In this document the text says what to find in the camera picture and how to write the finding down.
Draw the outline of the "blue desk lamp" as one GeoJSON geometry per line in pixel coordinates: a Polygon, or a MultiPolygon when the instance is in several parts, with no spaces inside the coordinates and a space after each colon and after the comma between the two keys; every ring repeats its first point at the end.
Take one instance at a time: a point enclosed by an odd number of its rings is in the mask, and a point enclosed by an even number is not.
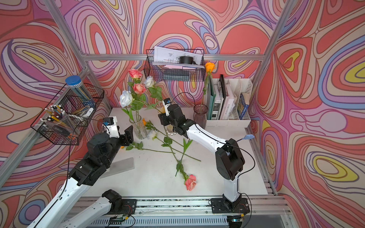
{"type": "Polygon", "coordinates": [[[243,138],[236,140],[236,142],[240,142],[242,140],[251,140],[251,139],[254,139],[254,138],[255,138],[254,135],[245,135],[243,138]]]}

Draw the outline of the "teal green folder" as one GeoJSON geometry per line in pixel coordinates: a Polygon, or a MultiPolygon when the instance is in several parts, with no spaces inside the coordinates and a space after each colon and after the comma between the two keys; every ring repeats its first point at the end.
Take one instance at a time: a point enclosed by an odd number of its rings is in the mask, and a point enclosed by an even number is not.
{"type": "Polygon", "coordinates": [[[207,88],[207,107],[208,107],[208,112],[207,112],[207,119],[210,120],[212,117],[212,113],[213,113],[213,106],[214,106],[214,102],[215,102],[215,89],[214,89],[214,81],[212,79],[212,77],[208,77],[209,81],[208,81],[208,88],[207,88]]]}

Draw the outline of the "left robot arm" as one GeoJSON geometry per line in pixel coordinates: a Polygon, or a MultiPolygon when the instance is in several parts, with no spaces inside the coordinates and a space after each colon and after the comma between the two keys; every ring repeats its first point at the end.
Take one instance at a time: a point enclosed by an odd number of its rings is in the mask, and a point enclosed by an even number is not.
{"type": "Polygon", "coordinates": [[[118,126],[94,135],[87,143],[87,153],[68,174],[61,190],[45,209],[29,225],[31,228],[85,228],[94,220],[108,213],[119,213],[125,209],[122,196],[107,190],[91,206],[65,221],[76,202],[111,167],[122,146],[134,141],[133,127],[129,126],[122,135],[118,126]]]}

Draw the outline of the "small pink rosebud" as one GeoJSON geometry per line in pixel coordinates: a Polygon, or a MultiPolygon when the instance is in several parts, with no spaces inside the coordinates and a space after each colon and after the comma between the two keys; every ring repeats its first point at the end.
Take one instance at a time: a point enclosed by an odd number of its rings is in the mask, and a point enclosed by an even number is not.
{"type": "Polygon", "coordinates": [[[122,108],[122,111],[128,115],[130,121],[132,121],[132,123],[134,122],[134,116],[133,116],[133,110],[132,109],[128,109],[128,108],[122,108]]]}

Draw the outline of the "cup of pencils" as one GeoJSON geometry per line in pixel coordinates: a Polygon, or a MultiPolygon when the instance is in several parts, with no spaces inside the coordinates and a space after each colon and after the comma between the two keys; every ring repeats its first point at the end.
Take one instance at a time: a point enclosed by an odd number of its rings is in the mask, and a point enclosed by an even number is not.
{"type": "Polygon", "coordinates": [[[61,104],[53,104],[44,108],[44,111],[48,114],[47,117],[41,119],[47,127],[55,133],[62,136],[67,136],[70,139],[79,136],[80,132],[76,124],[71,120],[69,114],[61,104]]]}

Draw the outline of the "purple ribbed glass vase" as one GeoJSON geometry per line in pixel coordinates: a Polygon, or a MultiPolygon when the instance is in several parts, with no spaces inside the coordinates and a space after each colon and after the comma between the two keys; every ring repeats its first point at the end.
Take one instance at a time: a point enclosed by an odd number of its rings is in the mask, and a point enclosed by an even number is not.
{"type": "Polygon", "coordinates": [[[203,129],[206,127],[207,113],[208,107],[205,104],[196,104],[194,106],[194,121],[203,129]]]}

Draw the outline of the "black tape roll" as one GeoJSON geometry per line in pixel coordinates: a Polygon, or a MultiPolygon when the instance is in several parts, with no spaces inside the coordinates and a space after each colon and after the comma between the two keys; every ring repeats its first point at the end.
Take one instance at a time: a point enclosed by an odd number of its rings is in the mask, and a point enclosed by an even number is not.
{"type": "Polygon", "coordinates": [[[190,57],[190,56],[180,56],[179,63],[188,64],[188,65],[196,65],[196,62],[194,61],[194,57],[190,57]]]}

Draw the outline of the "orange rose left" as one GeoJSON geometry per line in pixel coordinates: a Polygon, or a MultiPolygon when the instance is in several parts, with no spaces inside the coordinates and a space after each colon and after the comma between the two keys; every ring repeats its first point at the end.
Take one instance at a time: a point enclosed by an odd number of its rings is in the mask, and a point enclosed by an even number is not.
{"type": "Polygon", "coordinates": [[[174,152],[166,152],[166,151],[160,151],[160,150],[144,148],[143,142],[133,142],[133,143],[129,144],[128,146],[124,146],[123,148],[126,151],[136,149],[136,150],[140,150],[140,151],[150,151],[150,152],[156,152],[156,153],[174,154],[174,152]]]}

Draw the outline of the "black white magazine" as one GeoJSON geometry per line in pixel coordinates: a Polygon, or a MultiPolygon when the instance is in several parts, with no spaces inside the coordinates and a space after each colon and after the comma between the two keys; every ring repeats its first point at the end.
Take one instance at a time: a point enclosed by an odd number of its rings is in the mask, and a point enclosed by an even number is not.
{"type": "Polygon", "coordinates": [[[221,107],[224,101],[221,85],[219,83],[214,85],[214,91],[215,91],[215,99],[214,99],[212,120],[219,120],[221,107]]]}

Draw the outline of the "yellow ruffled vase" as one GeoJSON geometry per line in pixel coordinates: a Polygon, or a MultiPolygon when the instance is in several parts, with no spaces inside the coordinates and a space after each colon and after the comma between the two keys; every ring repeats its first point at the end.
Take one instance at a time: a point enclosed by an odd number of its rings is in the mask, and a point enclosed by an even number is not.
{"type": "Polygon", "coordinates": [[[159,114],[158,114],[158,117],[159,117],[159,120],[160,120],[160,123],[165,127],[166,129],[166,132],[168,135],[175,135],[176,132],[174,132],[173,130],[173,126],[171,124],[167,124],[167,121],[168,121],[168,115],[166,114],[166,111],[165,111],[165,108],[164,106],[162,106],[160,109],[159,109],[159,114]]]}

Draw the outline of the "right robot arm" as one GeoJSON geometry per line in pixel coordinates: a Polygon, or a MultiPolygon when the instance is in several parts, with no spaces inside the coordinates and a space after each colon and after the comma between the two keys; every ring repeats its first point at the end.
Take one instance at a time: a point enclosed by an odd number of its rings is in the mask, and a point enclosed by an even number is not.
{"type": "Polygon", "coordinates": [[[187,119],[179,105],[169,99],[163,101],[164,113],[158,117],[163,126],[172,125],[173,131],[193,140],[215,155],[216,168],[224,178],[223,202],[226,208],[236,207],[240,200],[238,176],[243,171],[245,159],[234,139],[224,140],[207,132],[195,121],[187,119]]]}

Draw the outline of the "pink rose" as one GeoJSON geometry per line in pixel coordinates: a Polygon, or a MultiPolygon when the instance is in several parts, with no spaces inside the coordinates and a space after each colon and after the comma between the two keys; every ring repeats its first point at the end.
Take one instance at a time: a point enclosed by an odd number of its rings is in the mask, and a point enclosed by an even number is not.
{"type": "Polygon", "coordinates": [[[135,84],[141,84],[141,80],[142,80],[142,72],[137,70],[137,69],[130,69],[128,70],[128,74],[131,78],[131,82],[128,82],[128,85],[130,87],[134,86],[135,84]]]}
{"type": "Polygon", "coordinates": [[[133,110],[136,112],[136,116],[139,115],[139,110],[144,107],[144,101],[146,101],[145,88],[143,84],[135,84],[133,86],[133,110]]]}
{"type": "Polygon", "coordinates": [[[181,178],[181,180],[183,181],[183,184],[186,188],[187,191],[192,191],[195,187],[196,187],[196,184],[197,184],[197,177],[194,175],[194,174],[189,174],[186,170],[185,170],[185,167],[184,167],[184,171],[186,172],[186,174],[188,175],[188,179],[187,180],[184,180],[182,175],[181,174],[177,174],[176,175],[176,165],[177,165],[177,162],[175,161],[175,172],[174,172],[174,177],[179,177],[181,178]]]}

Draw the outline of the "small orange tulip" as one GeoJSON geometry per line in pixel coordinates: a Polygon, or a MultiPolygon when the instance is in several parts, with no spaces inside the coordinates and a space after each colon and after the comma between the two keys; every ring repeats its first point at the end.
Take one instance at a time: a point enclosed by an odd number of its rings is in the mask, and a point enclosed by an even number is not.
{"type": "Polygon", "coordinates": [[[179,173],[182,175],[183,179],[186,181],[188,179],[188,175],[186,174],[186,172],[184,171],[184,166],[183,166],[183,157],[187,151],[187,149],[189,148],[189,146],[191,145],[192,141],[188,140],[186,141],[185,139],[183,139],[183,153],[182,153],[182,157],[180,160],[178,160],[177,165],[176,165],[176,175],[179,173]]]}

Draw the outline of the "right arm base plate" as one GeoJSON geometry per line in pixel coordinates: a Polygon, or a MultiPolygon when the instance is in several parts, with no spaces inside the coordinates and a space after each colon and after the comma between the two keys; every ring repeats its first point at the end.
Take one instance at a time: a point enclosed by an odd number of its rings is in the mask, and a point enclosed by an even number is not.
{"type": "Polygon", "coordinates": [[[213,214],[239,213],[246,215],[251,212],[248,199],[243,197],[239,197],[234,202],[229,201],[225,197],[212,198],[208,202],[213,214]]]}

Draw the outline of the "orange rose tall stem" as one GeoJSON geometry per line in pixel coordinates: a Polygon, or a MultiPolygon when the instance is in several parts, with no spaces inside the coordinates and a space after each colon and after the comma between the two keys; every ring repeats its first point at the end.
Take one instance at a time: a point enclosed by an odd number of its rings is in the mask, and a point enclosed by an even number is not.
{"type": "Polygon", "coordinates": [[[205,80],[204,80],[203,97],[202,97],[202,100],[201,100],[201,104],[203,104],[203,102],[204,102],[204,97],[207,93],[208,84],[210,82],[210,79],[212,78],[212,72],[215,70],[215,68],[216,68],[215,64],[212,63],[212,62],[207,62],[205,64],[206,77],[205,77],[205,80]]]}

